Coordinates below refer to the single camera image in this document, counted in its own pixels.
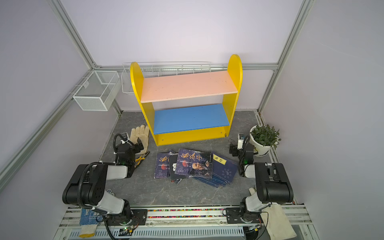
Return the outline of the dark wolf cover book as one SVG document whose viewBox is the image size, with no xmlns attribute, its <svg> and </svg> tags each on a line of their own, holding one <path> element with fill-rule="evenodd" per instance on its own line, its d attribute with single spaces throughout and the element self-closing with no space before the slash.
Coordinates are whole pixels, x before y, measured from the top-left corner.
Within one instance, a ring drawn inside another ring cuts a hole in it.
<svg viewBox="0 0 384 240">
<path fill-rule="evenodd" d="M 186 179 L 187 178 L 187 176 L 178 175 L 176 173 L 177 159 L 178 159 L 178 154 L 171 155 L 170 159 L 169 159 L 169 162 L 170 162 L 170 178 L 171 178 L 172 182 L 181 181 L 182 179 Z"/>
</svg>

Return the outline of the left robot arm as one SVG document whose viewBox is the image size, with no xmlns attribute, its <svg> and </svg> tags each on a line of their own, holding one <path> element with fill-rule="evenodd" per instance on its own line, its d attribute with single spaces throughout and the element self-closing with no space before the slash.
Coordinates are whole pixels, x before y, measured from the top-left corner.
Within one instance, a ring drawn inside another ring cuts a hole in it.
<svg viewBox="0 0 384 240">
<path fill-rule="evenodd" d="M 144 142 L 137 138 L 132 142 L 122 134 L 114 136 L 115 161 L 93 162 L 79 165 L 64 189 L 62 201 L 102 215 L 103 220 L 118 220 L 120 225 L 132 222 L 133 213 L 129 201 L 108 193 L 106 183 L 110 180 L 130 178 L 139 162 L 136 154 L 144 150 Z"/>
</svg>

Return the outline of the purple book with old man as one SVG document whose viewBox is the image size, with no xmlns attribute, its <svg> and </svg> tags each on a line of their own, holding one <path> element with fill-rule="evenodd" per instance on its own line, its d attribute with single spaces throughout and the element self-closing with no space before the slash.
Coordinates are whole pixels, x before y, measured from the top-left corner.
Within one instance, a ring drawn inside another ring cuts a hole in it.
<svg viewBox="0 0 384 240">
<path fill-rule="evenodd" d="M 176 173 L 187 177 L 213 177 L 213 163 L 210 152 L 179 149 Z"/>
</svg>

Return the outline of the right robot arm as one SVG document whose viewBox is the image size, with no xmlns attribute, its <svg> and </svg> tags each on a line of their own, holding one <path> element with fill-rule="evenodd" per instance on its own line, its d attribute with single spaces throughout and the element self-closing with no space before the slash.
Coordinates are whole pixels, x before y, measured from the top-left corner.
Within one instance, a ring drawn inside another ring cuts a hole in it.
<svg viewBox="0 0 384 240">
<path fill-rule="evenodd" d="M 230 144 L 230 154 L 239 158 L 239 175 L 256 181 L 256 192 L 240 203 L 239 216 L 243 222 L 256 222 L 262 210 L 273 203 L 293 202 L 294 192 L 283 164 L 254 162 L 256 153 L 249 135 L 239 134 L 238 143 Z"/>
</svg>

